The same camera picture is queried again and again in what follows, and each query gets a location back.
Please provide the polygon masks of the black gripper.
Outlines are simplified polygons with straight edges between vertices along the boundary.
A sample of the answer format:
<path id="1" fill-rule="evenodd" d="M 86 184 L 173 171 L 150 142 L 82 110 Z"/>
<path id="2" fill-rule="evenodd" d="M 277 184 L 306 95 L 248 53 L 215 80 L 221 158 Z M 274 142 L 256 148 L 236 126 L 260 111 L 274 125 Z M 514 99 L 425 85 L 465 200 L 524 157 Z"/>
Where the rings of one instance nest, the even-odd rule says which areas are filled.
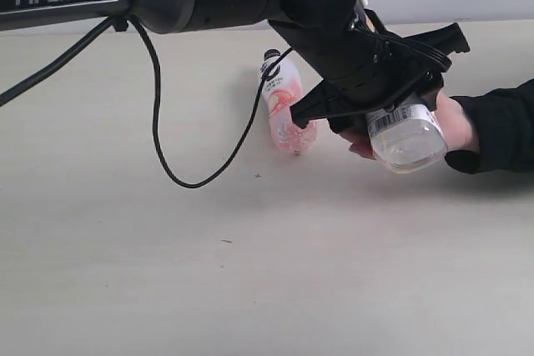
<path id="1" fill-rule="evenodd" d="M 414 104 L 435 112 L 450 55 L 471 50 L 458 23 L 402 37 L 387 30 L 374 11 L 366 13 L 369 22 L 353 21 L 342 33 L 270 22 L 321 78 L 290 106 L 298 128 L 326 120 L 333 133 L 367 137 L 367 113 L 393 111 L 412 95 Z"/>

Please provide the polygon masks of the black sleeved forearm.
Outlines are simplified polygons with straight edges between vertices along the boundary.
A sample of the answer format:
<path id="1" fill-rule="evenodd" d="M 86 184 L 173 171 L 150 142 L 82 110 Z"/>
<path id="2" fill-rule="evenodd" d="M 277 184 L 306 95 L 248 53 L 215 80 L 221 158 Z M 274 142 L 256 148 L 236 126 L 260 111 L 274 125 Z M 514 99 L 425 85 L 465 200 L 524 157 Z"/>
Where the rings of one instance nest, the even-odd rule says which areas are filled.
<path id="1" fill-rule="evenodd" d="M 533 171 L 533 81 L 481 96 L 453 96 L 467 123 L 464 138 L 446 154 L 460 173 Z"/>

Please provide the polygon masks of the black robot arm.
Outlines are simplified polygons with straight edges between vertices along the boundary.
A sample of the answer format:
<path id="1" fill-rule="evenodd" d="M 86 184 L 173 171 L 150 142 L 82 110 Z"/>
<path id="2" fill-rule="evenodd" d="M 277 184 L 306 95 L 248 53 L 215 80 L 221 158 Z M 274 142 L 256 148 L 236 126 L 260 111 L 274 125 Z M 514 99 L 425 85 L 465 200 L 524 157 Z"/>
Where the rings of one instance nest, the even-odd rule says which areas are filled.
<path id="1" fill-rule="evenodd" d="M 293 105 L 293 122 L 325 119 L 335 132 L 410 96 L 435 109 L 450 56 L 470 49 L 455 23 L 399 36 L 366 0 L 1 0 L 5 31 L 116 17 L 136 18 L 158 34 L 267 22 L 321 78 Z"/>

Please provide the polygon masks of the person's open bare hand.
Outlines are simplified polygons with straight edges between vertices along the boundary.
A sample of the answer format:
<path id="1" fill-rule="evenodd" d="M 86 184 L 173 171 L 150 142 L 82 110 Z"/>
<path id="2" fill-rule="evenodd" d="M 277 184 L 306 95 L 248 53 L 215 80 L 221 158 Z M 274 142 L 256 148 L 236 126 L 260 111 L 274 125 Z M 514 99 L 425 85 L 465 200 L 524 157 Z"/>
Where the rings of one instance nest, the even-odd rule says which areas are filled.
<path id="1" fill-rule="evenodd" d="M 479 140 L 471 120 L 462 106 L 453 98 L 439 92 L 435 116 L 444 134 L 450 152 L 467 151 L 479 153 Z M 340 136 L 350 143 L 349 150 L 362 158 L 375 160 L 370 140 L 354 129 L 346 130 Z"/>

